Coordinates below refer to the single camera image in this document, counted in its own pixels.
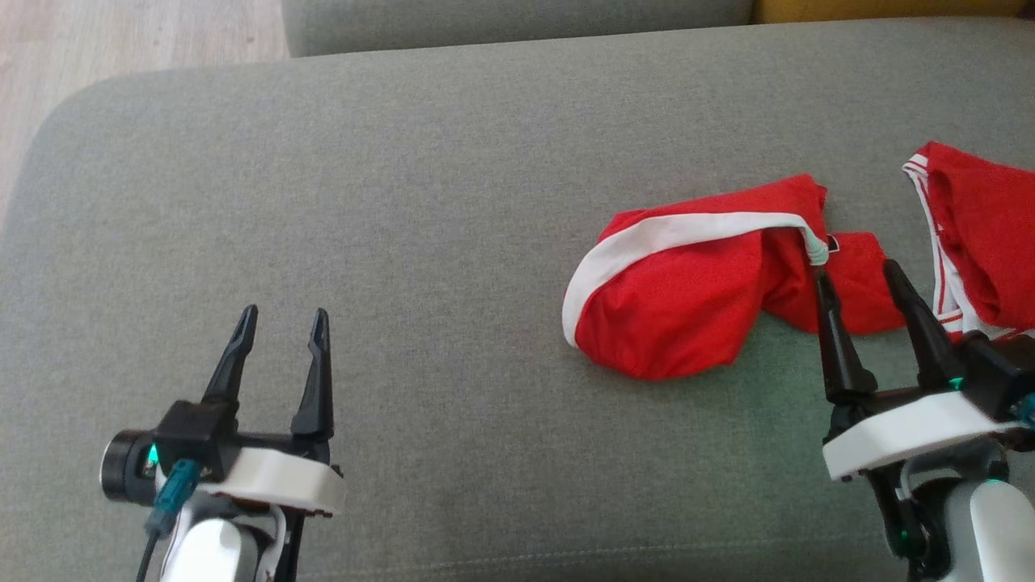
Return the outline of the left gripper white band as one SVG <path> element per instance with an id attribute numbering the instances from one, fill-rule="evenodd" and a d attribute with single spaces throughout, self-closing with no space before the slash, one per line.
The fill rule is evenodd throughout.
<path id="1" fill-rule="evenodd" d="M 238 402 L 258 314 L 258 305 L 243 310 L 212 373 L 203 402 Z M 325 309 L 315 311 L 308 350 L 310 368 L 291 433 L 295 438 L 332 438 L 332 347 L 329 314 Z M 325 516 L 343 511 L 346 483 L 332 466 L 299 457 L 291 449 L 292 440 L 282 435 L 248 433 L 245 439 L 248 445 L 240 450 L 229 474 L 223 481 L 202 479 L 193 491 L 196 500 L 208 495 Z M 151 431 L 126 428 L 108 442 L 101 454 L 99 485 L 107 500 L 152 506 L 166 481 L 158 454 L 153 450 Z"/>

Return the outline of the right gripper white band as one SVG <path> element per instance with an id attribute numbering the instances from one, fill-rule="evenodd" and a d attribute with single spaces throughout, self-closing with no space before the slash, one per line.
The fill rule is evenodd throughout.
<path id="1" fill-rule="evenodd" d="M 901 265 L 888 259 L 883 273 L 892 302 L 901 313 L 917 363 L 917 383 L 924 391 L 958 391 L 965 366 L 953 341 L 929 305 L 920 297 Z M 842 302 L 826 270 L 814 273 L 817 294 L 818 346 L 826 400 L 836 405 L 831 419 L 849 424 L 823 445 L 829 478 L 840 481 L 934 453 L 977 437 L 1024 437 L 1033 428 L 1019 420 L 994 420 L 962 392 L 924 395 L 863 420 L 855 420 L 859 405 L 847 404 L 877 391 L 873 373 L 861 363 L 842 321 Z"/>

